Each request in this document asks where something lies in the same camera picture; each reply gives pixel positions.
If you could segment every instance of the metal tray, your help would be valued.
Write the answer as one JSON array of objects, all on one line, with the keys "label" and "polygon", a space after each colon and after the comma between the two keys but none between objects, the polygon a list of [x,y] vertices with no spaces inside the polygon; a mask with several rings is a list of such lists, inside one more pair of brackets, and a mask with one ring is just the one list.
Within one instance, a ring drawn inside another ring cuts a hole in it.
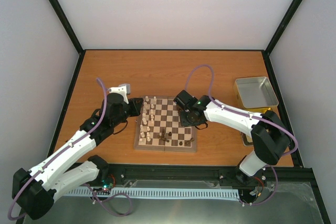
[{"label": "metal tray", "polygon": [[275,109],[279,104],[267,77],[237,79],[234,90],[242,109],[266,107]]}]

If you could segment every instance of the black metal frame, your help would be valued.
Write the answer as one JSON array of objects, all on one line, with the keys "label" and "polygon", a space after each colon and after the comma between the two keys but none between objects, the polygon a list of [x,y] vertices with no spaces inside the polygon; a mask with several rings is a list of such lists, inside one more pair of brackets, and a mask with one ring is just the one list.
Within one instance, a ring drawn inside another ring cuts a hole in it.
[{"label": "black metal frame", "polygon": [[[66,115],[66,111],[70,102],[70,98],[72,92],[74,90],[76,80],[81,68],[81,64],[83,62],[86,50],[83,50],[80,42],[78,41],[75,32],[73,31],[65,13],[63,12],[59,2],[57,0],[49,0],[51,5],[53,6],[57,16],[59,17],[62,25],[64,26],[69,38],[74,44],[76,50],[79,54],[79,59],[75,68],[75,72],[73,74],[71,84],[64,102],[64,106],[59,117],[59,121],[57,123],[57,127],[55,130],[55,134],[53,140],[50,145],[50,149],[48,155],[51,155],[54,152],[55,145],[59,136],[60,129],[62,127],[62,123],[64,121],[64,117]],[[282,33],[286,29],[288,23],[293,17],[295,11],[298,9],[302,0],[293,0],[291,5],[289,6],[285,16],[283,17],[279,27],[277,28],[275,34],[273,35],[270,43],[268,44],[265,50],[224,50],[224,51],[260,51],[264,58],[266,70],[269,75],[269,79],[274,88],[274,91],[279,100],[279,114],[287,129],[292,132],[292,128],[289,122],[289,118],[287,115],[287,111],[284,105],[284,101],[281,97],[281,93],[279,90],[279,86],[276,80],[276,76],[274,74],[271,61],[269,56],[274,49],[276,43],[280,39]],[[309,182],[312,186],[315,198],[317,200],[319,210],[321,212],[324,223],[330,223],[327,211],[325,209],[323,200],[321,198],[321,194],[314,176],[314,173],[311,168],[304,168],[302,159],[300,157],[299,151],[296,151],[292,154],[292,160],[294,167],[276,167],[275,170],[277,172],[279,181],[283,182]],[[122,164],[111,164],[110,165],[110,173],[113,173],[117,184],[123,184],[125,180],[132,179],[149,179],[149,180],[206,180],[206,181],[214,181],[218,182],[221,186],[232,186],[233,188],[244,189],[245,187],[237,184],[234,181],[230,181],[230,179],[226,179],[225,175],[232,173],[234,167],[232,166],[173,166],[173,165],[122,165]],[[265,171],[260,171],[258,175],[265,175],[270,180],[274,179],[273,172],[270,169],[266,169]]]}]

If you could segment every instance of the robotic arm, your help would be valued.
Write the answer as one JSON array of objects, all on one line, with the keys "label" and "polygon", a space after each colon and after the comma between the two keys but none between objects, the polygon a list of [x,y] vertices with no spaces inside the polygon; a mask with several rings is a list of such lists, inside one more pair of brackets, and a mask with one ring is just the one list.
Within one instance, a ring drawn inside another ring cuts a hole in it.
[{"label": "robotic arm", "polygon": [[[12,198],[18,194],[31,174],[40,173],[19,196],[17,203],[32,219],[42,217],[52,207],[54,202],[68,191],[100,177],[107,178],[108,164],[99,156],[90,157],[80,166],[65,172],[81,156],[98,146],[108,136],[116,134],[114,128],[120,123],[126,123],[130,116],[140,114],[142,98],[127,98],[127,86],[110,88],[107,95],[107,107],[101,124],[90,135],[80,142],[77,139],[89,132],[102,116],[103,104],[92,116],[85,120],[74,136],[58,151],[49,156],[29,171],[19,169],[13,177]],[[53,160],[46,168],[43,166]]]},{"label": "robotic arm", "polygon": [[185,90],[182,90],[174,101],[180,109],[182,126],[197,127],[205,124],[207,127],[207,121],[217,122],[239,130],[252,138],[254,151],[244,157],[236,169],[236,178],[241,184],[247,184],[249,178],[265,165],[276,165],[290,143],[285,133],[255,119],[255,117],[264,118],[285,128],[273,111],[267,111],[265,114],[247,112],[218,100],[215,100],[215,104],[207,95],[197,99]]}]

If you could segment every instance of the purple tube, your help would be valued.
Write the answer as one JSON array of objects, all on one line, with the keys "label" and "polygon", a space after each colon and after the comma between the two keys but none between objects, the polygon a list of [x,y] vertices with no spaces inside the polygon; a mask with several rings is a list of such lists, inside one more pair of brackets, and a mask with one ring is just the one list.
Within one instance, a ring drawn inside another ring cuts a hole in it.
[{"label": "purple tube", "polygon": [[[105,111],[106,111],[106,105],[107,105],[107,93],[106,93],[106,87],[103,83],[103,81],[100,78],[97,78],[97,82],[98,84],[103,88],[103,92],[104,92],[104,106],[103,106],[103,111],[101,113],[101,117],[99,119],[99,121],[97,122],[97,124],[87,133],[85,133],[83,136],[81,136],[80,138],[78,138],[77,140],[73,141],[73,145],[77,144],[78,142],[80,142],[81,140],[83,140],[85,137],[87,137],[88,135],[90,135],[102,122],[103,117],[105,115]],[[50,165],[55,159],[57,159],[62,153],[64,153],[67,149],[71,148],[69,145],[66,146],[64,149],[62,149],[59,153],[57,153],[53,158],[51,158],[44,166],[42,166],[42,169],[45,169],[48,167],[48,165]],[[27,186],[37,177],[37,175],[39,175],[41,173],[41,171],[39,170],[37,173],[35,173],[24,185],[23,187],[19,190],[19,192],[17,193],[17,195],[14,197],[8,213],[7,213],[7,217],[9,220],[18,220],[21,219],[22,217],[26,216],[26,213],[17,216],[17,217],[12,217],[12,211],[14,208],[15,203],[17,202],[18,198],[20,197],[20,195],[22,194],[22,192],[27,188]]]},{"label": "purple tube", "polygon": [[[113,216],[117,216],[117,217],[123,217],[123,216],[126,216],[126,215],[129,215],[131,212],[132,212],[132,210],[133,210],[133,203],[132,203],[132,200],[131,200],[131,198],[130,198],[130,196],[128,196],[127,194],[124,194],[124,193],[118,193],[118,194],[115,194],[115,195],[113,195],[113,196],[111,196],[111,197],[109,197],[109,198],[107,198],[107,199],[105,199],[105,200],[100,200],[99,199],[99,197],[97,196],[97,193],[90,187],[90,185],[88,185],[88,184],[84,184],[84,186],[86,186],[91,192],[92,192],[92,196],[93,196],[93,198],[95,198],[96,199],[96,201],[107,211],[107,212],[109,212],[109,214],[111,214],[111,215],[113,215]],[[126,213],[124,213],[124,214],[118,214],[118,213],[116,213],[116,212],[113,212],[111,209],[108,209],[104,204],[103,204],[103,202],[107,202],[107,201],[109,201],[109,200],[112,200],[113,198],[115,198],[116,196],[118,196],[118,195],[122,195],[122,196],[125,196],[126,197],[126,199],[129,201],[129,203],[130,203],[130,208],[127,210],[127,212]]]}]

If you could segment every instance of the wooden chessboard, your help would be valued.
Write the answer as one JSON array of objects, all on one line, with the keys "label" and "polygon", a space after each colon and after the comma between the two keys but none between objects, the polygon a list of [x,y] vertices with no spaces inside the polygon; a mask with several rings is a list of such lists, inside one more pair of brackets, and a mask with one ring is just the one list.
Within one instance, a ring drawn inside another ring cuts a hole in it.
[{"label": "wooden chessboard", "polygon": [[[147,102],[145,97],[143,99],[144,105],[136,123],[134,148],[153,151],[196,152],[196,129],[195,127],[181,126],[176,103],[173,101],[174,97],[157,96],[154,99],[154,96],[149,95]],[[151,110],[154,115],[153,121],[151,121]]]}]

